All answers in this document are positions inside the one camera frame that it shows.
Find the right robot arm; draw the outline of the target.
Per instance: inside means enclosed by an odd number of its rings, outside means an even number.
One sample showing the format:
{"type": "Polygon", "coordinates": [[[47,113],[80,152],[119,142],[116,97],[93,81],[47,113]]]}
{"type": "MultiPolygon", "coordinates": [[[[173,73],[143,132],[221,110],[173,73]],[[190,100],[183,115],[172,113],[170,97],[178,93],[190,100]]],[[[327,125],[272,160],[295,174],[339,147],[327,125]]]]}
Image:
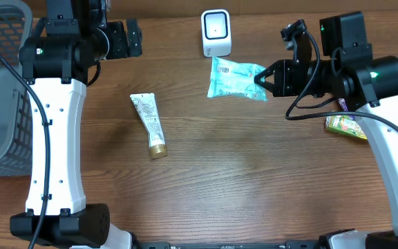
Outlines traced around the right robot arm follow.
{"type": "Polygon", "coordinates": [[[316,248],[398,248],[398,58],[374,58],[364,16],[351,12],[321,19],[316,42],[303,20],[282,29],[292,59],[257,74],[257,85],[275,97],[292,96],[293,108],[311,95],[329,93],[345,101],[370,144],[388,195],[392,227],[384,232],[355,229],[323,234],[316,248]]]}

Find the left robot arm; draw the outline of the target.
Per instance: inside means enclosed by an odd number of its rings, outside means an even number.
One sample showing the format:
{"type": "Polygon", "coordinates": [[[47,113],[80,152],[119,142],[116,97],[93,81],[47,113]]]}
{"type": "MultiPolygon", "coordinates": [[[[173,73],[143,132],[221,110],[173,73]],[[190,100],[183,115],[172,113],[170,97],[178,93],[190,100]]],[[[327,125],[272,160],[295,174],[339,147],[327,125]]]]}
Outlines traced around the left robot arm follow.
{"type": "Polygon", "coordinates": [[[11,233],[31,246],[138,248],[111,223],[104,203],[86,201],[81,176],[81,119],[88,71],[104,59],[137,57],[134,19],[109,22],[108,1],[48,1],[47,15],[19,51],[32,109],[32,173],[24,212],[11,233]]]}

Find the white tube gold cap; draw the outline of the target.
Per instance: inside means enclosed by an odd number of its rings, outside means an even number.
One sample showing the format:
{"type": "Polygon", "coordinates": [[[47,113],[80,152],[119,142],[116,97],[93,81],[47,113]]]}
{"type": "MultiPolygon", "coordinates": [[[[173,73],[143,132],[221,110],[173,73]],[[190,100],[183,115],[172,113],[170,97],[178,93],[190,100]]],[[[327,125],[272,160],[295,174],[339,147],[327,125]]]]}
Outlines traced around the white tube gold cap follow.
{"type": "Polygon", "coordinates": [[[149,152],[152,159],[167,155],[166,141],[160,122],[154,93],[130,95],[131,101],[148,133],[149,152]]]}

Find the red purple liner pack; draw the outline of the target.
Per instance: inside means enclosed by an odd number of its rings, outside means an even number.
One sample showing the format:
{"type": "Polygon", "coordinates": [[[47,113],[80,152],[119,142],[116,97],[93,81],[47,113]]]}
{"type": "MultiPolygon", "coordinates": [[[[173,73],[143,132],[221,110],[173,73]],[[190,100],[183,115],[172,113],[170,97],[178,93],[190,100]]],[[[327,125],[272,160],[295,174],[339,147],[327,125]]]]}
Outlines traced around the red purple liner pack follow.
{"type": "Polygon", "coordinates": [[[343,111],[348,111],[347,104],[343,98],[339,98],[338,103],[343,111]]]}

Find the teal tissue pack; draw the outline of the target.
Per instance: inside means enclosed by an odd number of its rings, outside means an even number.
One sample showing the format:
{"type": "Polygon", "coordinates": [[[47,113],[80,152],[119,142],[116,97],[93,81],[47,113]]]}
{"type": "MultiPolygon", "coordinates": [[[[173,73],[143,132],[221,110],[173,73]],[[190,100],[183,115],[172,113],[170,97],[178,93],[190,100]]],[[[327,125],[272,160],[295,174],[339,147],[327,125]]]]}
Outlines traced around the teal tissue pack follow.
{"type": "Polygon", "coordinates": [[[265,70],[264,66],[238,63],[212,57],[208,98],[233,95],[240,98],[268,101],[265,89],[254,82],[254,77],[265,70]]]}

